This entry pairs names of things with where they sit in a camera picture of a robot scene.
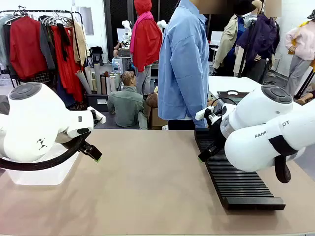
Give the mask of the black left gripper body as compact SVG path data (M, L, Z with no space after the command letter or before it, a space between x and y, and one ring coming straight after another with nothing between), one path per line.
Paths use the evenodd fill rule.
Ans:
M80 139L78 151L84 154L91 154L93 151L93 146L89 144L85 139Z

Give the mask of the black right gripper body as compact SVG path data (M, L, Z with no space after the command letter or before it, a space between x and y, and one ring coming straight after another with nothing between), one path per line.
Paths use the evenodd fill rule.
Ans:
M225 137L221 132L222 118L218 117L209 108L206 108L204 118L209 126L209 136L212 140L212 144L216 148L223 148L225 144Z

